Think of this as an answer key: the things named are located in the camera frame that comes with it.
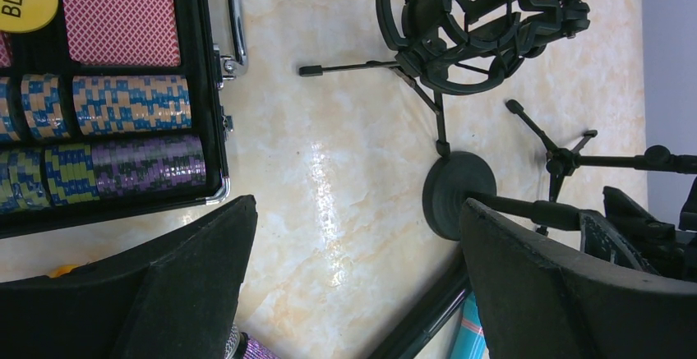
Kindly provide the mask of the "purple glitter microphone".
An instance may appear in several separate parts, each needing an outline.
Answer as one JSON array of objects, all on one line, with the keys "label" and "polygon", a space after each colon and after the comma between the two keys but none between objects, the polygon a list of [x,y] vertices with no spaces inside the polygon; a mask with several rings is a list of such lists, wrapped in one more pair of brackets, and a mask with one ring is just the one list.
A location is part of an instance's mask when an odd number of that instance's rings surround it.
[{"label": "purple glitter microphone", "polygon": [[225,359],[279,359],[269,348],[233,324],[225,344]]}]

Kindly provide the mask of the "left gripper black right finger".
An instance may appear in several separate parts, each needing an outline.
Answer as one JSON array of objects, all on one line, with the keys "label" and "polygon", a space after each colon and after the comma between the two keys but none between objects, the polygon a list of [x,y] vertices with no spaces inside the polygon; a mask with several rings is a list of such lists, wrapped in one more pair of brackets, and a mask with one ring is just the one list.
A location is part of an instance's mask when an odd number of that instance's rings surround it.
[{"label": "left gripper black right finger", "polygon": [[460,226],[490,357],[695,357],[694,283],[584,254],[474,199]]}]

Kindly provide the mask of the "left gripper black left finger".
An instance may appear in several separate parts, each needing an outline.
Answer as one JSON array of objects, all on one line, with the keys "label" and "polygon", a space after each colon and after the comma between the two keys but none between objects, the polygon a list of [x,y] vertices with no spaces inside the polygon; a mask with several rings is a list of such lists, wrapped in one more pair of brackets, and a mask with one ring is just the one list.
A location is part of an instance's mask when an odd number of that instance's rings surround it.
[{"label": "left gripper black left finger", "polygon": [[3,283],[2,357],[224,357],[257,220],[240,196],[68,274]]}]

